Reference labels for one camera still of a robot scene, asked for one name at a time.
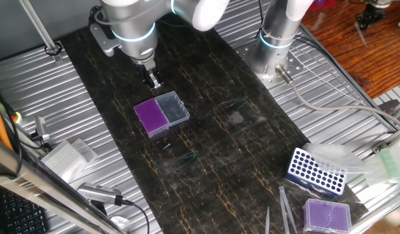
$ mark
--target wooden surface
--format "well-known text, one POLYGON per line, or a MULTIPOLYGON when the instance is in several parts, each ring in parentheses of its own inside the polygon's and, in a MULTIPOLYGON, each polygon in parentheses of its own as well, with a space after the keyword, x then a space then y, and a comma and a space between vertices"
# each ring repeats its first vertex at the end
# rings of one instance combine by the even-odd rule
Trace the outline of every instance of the wooden surface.
POLYGON ((369 228, 365 234, 400 234, 400 207, 369 228))
POLYGON ((307 12, 302 22, 374 99, 400 85, 400 1, 363 32, 367 47, 354 26, 365 7, 338 0, 336 6, 307 12))

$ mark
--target black keyboard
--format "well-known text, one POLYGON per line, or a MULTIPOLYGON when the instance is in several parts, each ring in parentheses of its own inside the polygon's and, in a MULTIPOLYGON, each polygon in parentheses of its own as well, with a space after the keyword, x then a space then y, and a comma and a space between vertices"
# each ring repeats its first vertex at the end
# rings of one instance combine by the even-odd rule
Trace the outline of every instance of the black keyboard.
POLYGON ((8 234, 38 234, 47 233, 43 208, 26 200, 11 191, 0 190, 2 212, 5 218, 5 233, 8 234))

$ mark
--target green object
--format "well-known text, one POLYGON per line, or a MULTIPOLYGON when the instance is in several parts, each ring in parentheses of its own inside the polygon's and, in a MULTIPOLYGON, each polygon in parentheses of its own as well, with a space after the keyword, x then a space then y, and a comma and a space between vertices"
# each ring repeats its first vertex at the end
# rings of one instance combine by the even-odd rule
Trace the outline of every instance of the green object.
POLYGON ((391 178, 400 178, 400 171, 397 167, 397 163, 393 159, 392 153, 389 148, 382 149, 377 156, 382 159, 383 165, 391 178))
POLYGON ((2 103, 0 103, 0 110, 6 112, 5 106, 3 106, 2 103))

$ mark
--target gray cable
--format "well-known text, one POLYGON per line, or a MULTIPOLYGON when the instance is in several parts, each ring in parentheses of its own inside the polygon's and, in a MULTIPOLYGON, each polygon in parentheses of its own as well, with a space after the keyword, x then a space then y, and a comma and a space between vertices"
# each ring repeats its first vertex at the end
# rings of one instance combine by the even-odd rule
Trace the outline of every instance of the gray cable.
POLYGON ((303 104, 305 104, 307 107, 317 110, 317 111, 340 111, 340 110, 347 110, 347 109, 359 109, 359 110, 366 110, 366 111, 373 111, 376 112, 377 114, 380 114, 384 117, 389 118, 391 121, 393 121, 395 124, 397 124, 400 127, 400 121, 391 116, 388 113, 385 113, 381 110, 375 109, 373 107, 365 107, 365 106, 359 106, 359 105, 346 105, 346 106, 342 106, 342 107, 317 107, 315 105, 312 105, 311 103, 307 102, 298 92, 297 88, 295 87, 295 85, 293 83, 289 84, 290 87, 292 88, 292 90, 294 91, 294 93, 297 95, 297 97, 302 101, 303 104))
MULTIPOLYGON (((161 4, 162 2, 163 2, 163 1, 160 1, 160 2, 156 3, 153 7, 158 6, 158 5, 161 4)), ((104 22, 104 21, 101 21, 100 19, 97 18, 98 15, 101 13, 101 10, 99 10, 99 11, 97 11, 97 12, 94 14, 94 19, 96 20, 97 23, 99 23, 99 24, 101 24, 101 25, 116 25, 116 24, 118 24, 118 23, 125 23, 125 22, 130 21, 130 20, 132 20, 132 19, 135 19, 135 18, 137 18, 137 17, 143 16, 144 14, 147 14, 149 11, 151 11, 152 8, 148 8, 148 9, 146 9, 145 11, 142 11, 142 12, 140 12, 140 13, 138 13, 138 14, 135 14, 134 16, 130 16, 130 17, 126 18, 126 19, 122 19, 122 20, 119 20, 119 21, 110 21, 110 22, 104 22)))

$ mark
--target robotic arm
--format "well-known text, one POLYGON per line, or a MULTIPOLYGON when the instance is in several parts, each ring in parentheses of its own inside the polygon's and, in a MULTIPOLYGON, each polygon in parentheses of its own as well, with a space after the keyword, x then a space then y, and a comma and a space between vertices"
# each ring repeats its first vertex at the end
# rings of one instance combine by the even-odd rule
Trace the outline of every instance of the robotic arm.
POLYGON ((366 30, 369 25, 373 25, 385 17, 384 9, 390 6, 395 0, 368 0, 366 9, 362 14, 356 16, 360 30, 366 30))
POLYGON ((155 22, 174 13, 199 31, 212 29, 221 19, 229 0, 102 0, 103 14, 116 39, 109 40, 97 23, 90 30, 104 53, 111 57, 120 48, 131 57, 151 88, 159 88, 161 80, 155 64, 157 33, 155 22))

